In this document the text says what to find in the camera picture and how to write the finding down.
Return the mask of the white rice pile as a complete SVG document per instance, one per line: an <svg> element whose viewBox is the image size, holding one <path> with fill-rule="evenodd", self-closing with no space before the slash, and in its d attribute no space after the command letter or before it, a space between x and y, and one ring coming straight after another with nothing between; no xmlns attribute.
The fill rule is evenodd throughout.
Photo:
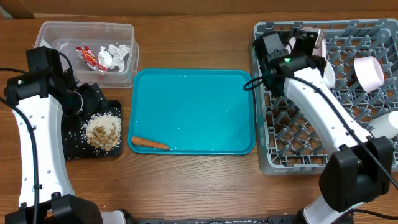
<svg viewBox="0 0 398 224"><path fill-rule="evenodd" d="M89 126L87 127L86 131L91 131L95 126L103 126L106 128L106 130L109 130L113 127L116 128L116 131L121 131L121 119L118 119L116 117L112 118L96 118L93 121L90 121Z"/></svg>

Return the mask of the orange carrot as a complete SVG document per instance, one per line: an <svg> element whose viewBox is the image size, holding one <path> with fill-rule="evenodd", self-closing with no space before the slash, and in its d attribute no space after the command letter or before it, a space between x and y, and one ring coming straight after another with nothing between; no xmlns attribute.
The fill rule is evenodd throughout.
<svg viewBox="0 0 398 224"><path fill-rule="evenodd" d="M149 139L140 138L137 136L133 136L131 138L131 142L133 143L133 145L136 145L136 146L150 147L150 148L161 149L161 150L170 150L170 148L165 144L162 144L162 143L156 142L156 141L152 141Z"/></svg>

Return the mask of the cream bowl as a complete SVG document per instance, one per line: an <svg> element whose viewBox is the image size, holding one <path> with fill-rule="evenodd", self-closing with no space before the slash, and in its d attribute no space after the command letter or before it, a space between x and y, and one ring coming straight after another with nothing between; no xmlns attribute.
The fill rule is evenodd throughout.
<svg viewBox="0 0 398 224"><path fill-rule="evenodd" d="M326 61L326 66L323 72L323 83L329 88L333 89L336 83L336 77L334 69L329 61Z"/></svg>

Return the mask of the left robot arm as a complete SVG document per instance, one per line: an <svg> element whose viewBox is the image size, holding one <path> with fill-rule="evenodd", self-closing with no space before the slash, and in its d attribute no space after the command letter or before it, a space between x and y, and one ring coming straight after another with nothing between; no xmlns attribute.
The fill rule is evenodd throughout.
<svg viewBox="0 0 398 224"><path fill-rule="evenodd" d="M125 210L102 212L75 196L63 150L63 117L81 119L108 107L97 84L78 85L65 54L45 46L26 52L28 71L8 79L1 102L12 109L21 145L19 209L6 223L133 223Z"/></svg>

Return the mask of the red snack wrapper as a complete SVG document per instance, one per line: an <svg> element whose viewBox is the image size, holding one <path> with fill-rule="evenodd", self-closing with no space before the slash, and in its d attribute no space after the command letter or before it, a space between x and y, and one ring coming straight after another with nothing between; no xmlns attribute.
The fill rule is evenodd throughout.
<svg viewBox="0 0 398 224"><path fill-rule="evenodd" d="M76 47L76 51L80 54L80 58L84 63L94 71L107 72L108 69L99 64L96 57L88 46Z"/></svg>

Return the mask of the foil wrapper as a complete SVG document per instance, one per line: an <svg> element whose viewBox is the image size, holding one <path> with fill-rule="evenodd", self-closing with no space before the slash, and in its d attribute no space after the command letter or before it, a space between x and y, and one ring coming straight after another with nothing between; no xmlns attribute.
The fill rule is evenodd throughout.
<svg viewBox="0 0 398 224"><path fill-rule="evenodd" d="M98 53L98 64L101 71L107 72L116 67L118 72L123 72L125 69L124 58L130 52L130 47L127 45L119 45L118 47L110 44L108 49L101 46Z"/></svg>

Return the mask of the small white plate bowl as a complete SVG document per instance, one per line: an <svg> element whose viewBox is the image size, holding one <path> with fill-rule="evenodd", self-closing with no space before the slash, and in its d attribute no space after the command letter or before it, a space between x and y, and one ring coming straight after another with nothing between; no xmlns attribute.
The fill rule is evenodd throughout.
<svg viewBox="0 0 398 224"><path fill-rule="evenodd" d="M367 93L384 84L384 73L375 57L356 58L354 60L354 71L361 88Z"/></svg>

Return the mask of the peanut shells pile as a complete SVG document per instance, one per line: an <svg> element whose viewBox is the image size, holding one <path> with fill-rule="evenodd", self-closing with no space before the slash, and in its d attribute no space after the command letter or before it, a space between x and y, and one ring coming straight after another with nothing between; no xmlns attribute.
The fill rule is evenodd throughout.
<svg viewBox="0 0 398 224"><path fill-rule="evenodd" d="M119 137L120 132L115 127L106 130L103 126L95 126L86 132L87 143L105 151L112 150L118 144Z"/></svg>

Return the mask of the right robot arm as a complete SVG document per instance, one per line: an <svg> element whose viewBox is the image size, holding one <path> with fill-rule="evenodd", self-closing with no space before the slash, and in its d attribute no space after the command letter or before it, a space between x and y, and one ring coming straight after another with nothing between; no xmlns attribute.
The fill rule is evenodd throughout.
<svg viewBox="0 0 398 224"><path fill-rule="evenodd" d="M321 31L300 30L292 50L280 36L268 32L252 44L257 76L245 85L256 96L260 143L269 142L264 93L286 97L303 113L320 137L328 162L320 176L320 196L293 217L293 223L339 223L353 221L352 214L388 193L392 144L384 136L375 138L360 127L325 85L326 61L315 56Z"/></svg>

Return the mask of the large white plate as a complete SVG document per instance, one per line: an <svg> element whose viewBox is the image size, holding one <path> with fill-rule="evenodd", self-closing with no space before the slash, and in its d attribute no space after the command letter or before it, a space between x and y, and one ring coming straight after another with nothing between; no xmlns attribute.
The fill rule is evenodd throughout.
<svg viewBox="0 0 398 224"><path fill-rule="evenodd" d="M319 28L313 28L313 27L304 27L301 28L301 30L305 30L305 31L312 31L312 32L320 32L322 31ZM296 38L295 37L291 37L288 41L288 44L286 45L286 49L288 50L288 53L291 53L294 45L296 43ZM327 49L326 49L326 41L325 39L322 39L322 42L320 44L320 46L318 48L314 48L312 55L316 55L316 56L321 56L325 59L327 59Z"/></svg>

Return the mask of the small white cup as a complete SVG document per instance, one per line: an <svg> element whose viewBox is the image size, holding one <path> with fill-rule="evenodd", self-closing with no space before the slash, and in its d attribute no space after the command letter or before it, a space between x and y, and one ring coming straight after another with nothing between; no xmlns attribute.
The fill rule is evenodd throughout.
<svg viewBox="0 0 398 224"><path fill-rule="evenodd" d="M371 134L375 138L385 136L392 139L397 135L397 111L391 111L390 113L384 114L370 122L373 127Z"/></svg>

